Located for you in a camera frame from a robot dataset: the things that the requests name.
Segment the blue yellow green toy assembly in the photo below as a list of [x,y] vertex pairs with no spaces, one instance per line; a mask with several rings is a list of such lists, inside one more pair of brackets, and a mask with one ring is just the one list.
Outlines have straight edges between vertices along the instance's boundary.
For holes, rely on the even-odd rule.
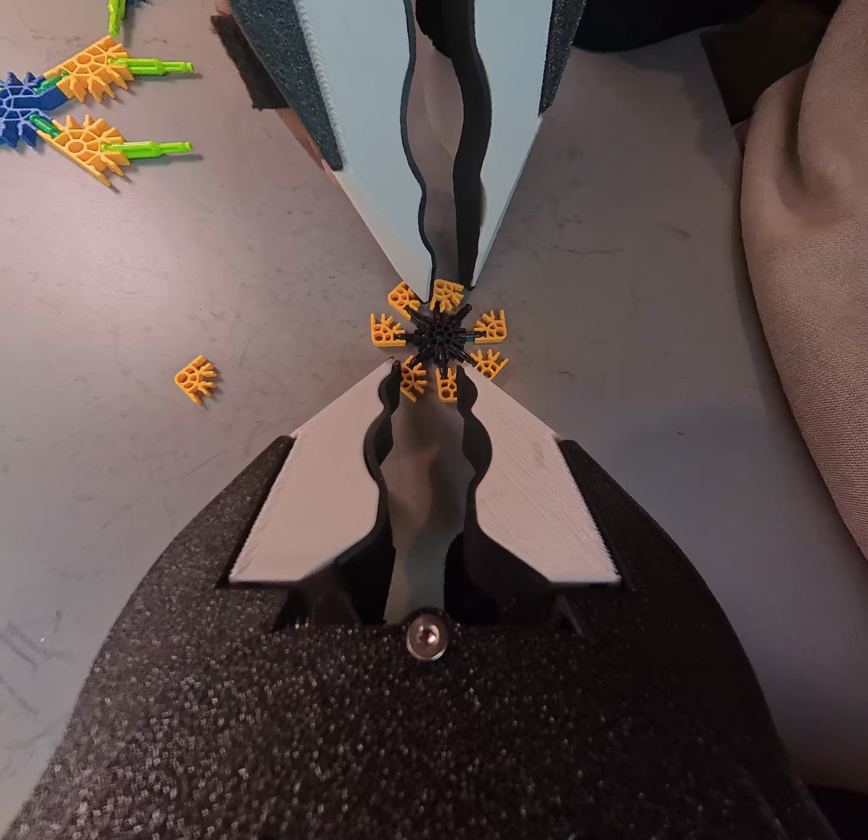
[[107,0],[108,34],[41,75],[24,77],[10,73],[1,84],[1,143],[12,150],[20,142],[35,148],[38,140],[56,150],[110,186],[107,172],[123,176],[130,162],[164,155],[186,155],[192,145],[185,141],[127,141],[104,119],[90,116],[78,122],[66,117],[53,119],[53,111],[76,99],[114,97],[114,87],[126,89],[137,77],[189,75],[193,65],[133,57],[120,41],[121,27],[129,5],[144,0]]

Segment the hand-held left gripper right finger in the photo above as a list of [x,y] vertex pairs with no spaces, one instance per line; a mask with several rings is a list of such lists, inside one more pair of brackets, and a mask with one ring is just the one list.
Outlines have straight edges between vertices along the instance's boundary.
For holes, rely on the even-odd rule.
[[477,371],[458,371],[474,469],[464,559],[482,589],[618,584],[620,575],[545,422]]

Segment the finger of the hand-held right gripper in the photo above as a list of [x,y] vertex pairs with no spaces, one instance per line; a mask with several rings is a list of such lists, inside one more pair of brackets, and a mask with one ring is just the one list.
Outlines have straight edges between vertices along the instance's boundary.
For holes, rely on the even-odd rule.
[[475,286],[541,123],[553,0],[450,0],[462,96],[453,165],[460,281]]
[[332,173],[395,270],[430,296],[425,182],[407,137],[416,65],[409,0],[293,0],[341,165]]

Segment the beige sweatshirt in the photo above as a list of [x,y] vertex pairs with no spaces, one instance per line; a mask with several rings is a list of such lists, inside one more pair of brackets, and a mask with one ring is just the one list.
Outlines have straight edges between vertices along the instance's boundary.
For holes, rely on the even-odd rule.
[[841,518],[867,554],[867,0],[760,97],[741,225],[781,383]]

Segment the black snowflake connector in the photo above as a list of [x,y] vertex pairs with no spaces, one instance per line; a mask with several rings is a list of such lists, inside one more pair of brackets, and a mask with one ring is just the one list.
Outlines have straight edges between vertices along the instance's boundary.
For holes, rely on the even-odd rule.
[[437,308],[429,310],[426,306],[419,312],[408,307],[410,319],[416,325],[414,332],[403,335],[406,343],[415,350],[411,363],[432,365],[441,372],[445,372],[451,362],[459,365],[471,363],[472,357],[464,346],[476,335],[463,326],[463,320],[471,310],[471,305],[459,307],[455,312]]

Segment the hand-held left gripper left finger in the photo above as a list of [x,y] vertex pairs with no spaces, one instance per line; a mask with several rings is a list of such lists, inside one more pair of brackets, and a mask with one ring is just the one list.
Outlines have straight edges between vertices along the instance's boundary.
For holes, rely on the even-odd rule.
[[399,385],[399,364],[387,360],[293,432],[231,583],[301,582],[375,535]]

